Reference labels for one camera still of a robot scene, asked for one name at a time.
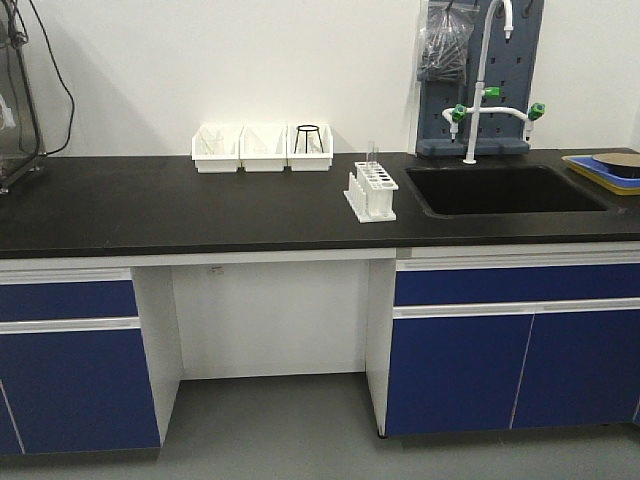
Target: pegboard drying rack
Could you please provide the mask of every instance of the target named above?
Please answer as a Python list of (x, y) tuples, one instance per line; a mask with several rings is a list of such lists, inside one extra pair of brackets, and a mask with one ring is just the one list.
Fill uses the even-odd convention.
[[(460, 134), (451, 142), (449, 123), (442, 111), (457, 103), (473, 103), (474, 86), (480, 61), (484, 20), (491, 0), (456, 0), (456, 3), (480, 6), (475, 30), (469, 41), (467, 85), (422, 81), (420, 117), (416, 153), (422, 156), (464, 155), (469, 138), (470, 119), (460, 124)], [(485, 98), (483, 107), (513, 107), (526, 112), (533, 78), (536, 49), (544, 0), (512, 0), (514, 31), (509, 43), (504, 38), (504, 16), (496, 18), (491, 31), (487, 59), (487, 86), (500, 87), (499, 98)], [(527, 153), (522, 140), (523, 124), (509, 115), (484, 114), (478, 129), (477, 155), (516, 155)]]

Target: white plastic basket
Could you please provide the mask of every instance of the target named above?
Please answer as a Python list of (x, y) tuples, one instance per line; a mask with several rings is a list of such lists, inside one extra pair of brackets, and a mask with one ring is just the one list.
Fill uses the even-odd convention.
[(246, 125), (240, 161), (247, 172), (281, 172), (287, 164), (286, 125)]
[(357, 176), (349, 172), (349, 190), (344, 192), (360, 223), (390, 222), (393, 192), (398, 185), (377, 162), (356, 162)]
[(294, 172), (321, 172), (331, 167), (333, 162), (331, 127), (327, 124), (320, 124), (317, 127), (318, 132), (299, 132), (297, 125), (289, 126), (287, 161)]
[(191, 139), (191, 158), (199, 173), (235, 172), (240, 166), (241, 125), (201, 125)]

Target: plastic bag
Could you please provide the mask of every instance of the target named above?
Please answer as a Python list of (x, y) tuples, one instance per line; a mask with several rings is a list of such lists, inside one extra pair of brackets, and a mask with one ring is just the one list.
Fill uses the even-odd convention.
[(429, 2), (426, 20), (421, 22), (424, 44), (418, 61), (418, 80), (428, 82), (467, 82), (467, 54), (479, 6), (454, 1)]

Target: faucet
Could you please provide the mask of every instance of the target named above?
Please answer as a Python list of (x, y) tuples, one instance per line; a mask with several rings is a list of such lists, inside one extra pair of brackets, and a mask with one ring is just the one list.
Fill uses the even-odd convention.
[(478, 66), (478, 76), (476, 78), (475, 94), (473, 97), (473, 106), (467, 108), (463, 105), (456, 105), (454, 108), (447, 108), (442, 112), (442, 116), (451, 125), (451, 140), (455, 141), (456, 134), (458, 133), (458, 124), (466, 117), (467, 114), (471, 114), (471, 130), (469, 132), (469, 144), (467, 146), (467, 155), (464, 159), (464, 163), (475, 164), (475, 150), (478, 141), (478, 126), (480, 124), (481, 113), (506, 113), (513, 115), (516, 118), (522, 120), (525, 124), (524, 137), (525, 141), (528, 141), (533, 131), (533, 122), (540, 118), (545, 113), (545, 106), (542, 103), (535, 103), (528, 113), (523, 113), (520, 110), (509, 107), (482, 107), (482, 99), (485, 96), (495, 97), (500, 95), (499, 88), (486, 88), (485, 86), (485, 73), (487, 70), (487, 56), (489, 54), (489, 41), (491, 40), (491, 26), (493, 24), (493, 17), (495, 16), (498, 6), (502, 4), (504, 6), (504, 35), (507, 43), (511, 40), (511, 34), (513, 32), (513, 5), (511, 0), (493, 0), (487, 10), (487, 16), (484, 21), (484, 33), (482, 36), (482, 49), (480, 51), (480, 63)]

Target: glass enclosure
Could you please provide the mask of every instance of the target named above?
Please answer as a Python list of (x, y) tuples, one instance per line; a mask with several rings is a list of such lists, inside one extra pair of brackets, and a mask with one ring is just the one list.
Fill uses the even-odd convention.
[(15, 3), (0, 0), (0, 192), (35, 166), (40, 131), (22, 58)]

